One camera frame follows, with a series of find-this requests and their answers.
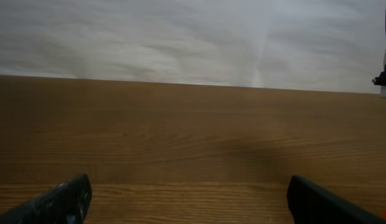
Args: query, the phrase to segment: white sheet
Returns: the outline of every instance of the white sheet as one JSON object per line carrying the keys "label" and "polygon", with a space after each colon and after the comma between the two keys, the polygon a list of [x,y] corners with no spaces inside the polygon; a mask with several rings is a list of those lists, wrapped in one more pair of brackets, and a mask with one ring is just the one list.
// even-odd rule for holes
{"label": "white sheet", "polygon": [[377,93],[385,0],[0,0],[0,74]]}

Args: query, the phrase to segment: wood grain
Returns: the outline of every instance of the wood grain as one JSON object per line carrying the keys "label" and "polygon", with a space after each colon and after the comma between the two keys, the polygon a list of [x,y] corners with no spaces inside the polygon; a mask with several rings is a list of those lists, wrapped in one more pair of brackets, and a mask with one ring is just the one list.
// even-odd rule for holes
{"label": "wood grain", "polygon": [[386,99],[0,76],[0,213],[82,172],[86,223],[292,223],[293,174],[379,213]]}

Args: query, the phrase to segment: white backdrop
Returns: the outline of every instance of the white backdrop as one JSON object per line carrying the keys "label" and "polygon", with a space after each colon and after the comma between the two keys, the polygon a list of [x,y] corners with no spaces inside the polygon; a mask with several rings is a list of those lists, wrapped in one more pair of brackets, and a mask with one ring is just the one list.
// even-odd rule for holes
{"label": "white backdrop", "polygon": [[377,93],[385,0],[0,0],[0,74]]}

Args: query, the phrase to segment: brown wooden surface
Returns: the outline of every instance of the brown wooden surface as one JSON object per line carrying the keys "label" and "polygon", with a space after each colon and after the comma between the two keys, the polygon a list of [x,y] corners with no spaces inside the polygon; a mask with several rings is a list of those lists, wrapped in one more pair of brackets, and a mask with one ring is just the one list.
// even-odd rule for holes
{"label": "brown wooden surface", "polygon": [[0,76],[0,213],[84,172],[86,223],[292,223],[293,174],[379,213],[386,99]]}

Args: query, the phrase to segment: white wall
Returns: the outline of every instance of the white wall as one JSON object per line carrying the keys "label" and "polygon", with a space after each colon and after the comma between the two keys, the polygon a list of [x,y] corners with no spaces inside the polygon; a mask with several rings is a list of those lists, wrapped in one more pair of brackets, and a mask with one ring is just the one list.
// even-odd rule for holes
{"label": "white wall", "polygon": [[0,74],[377,93],[385,0],[0,0]]}

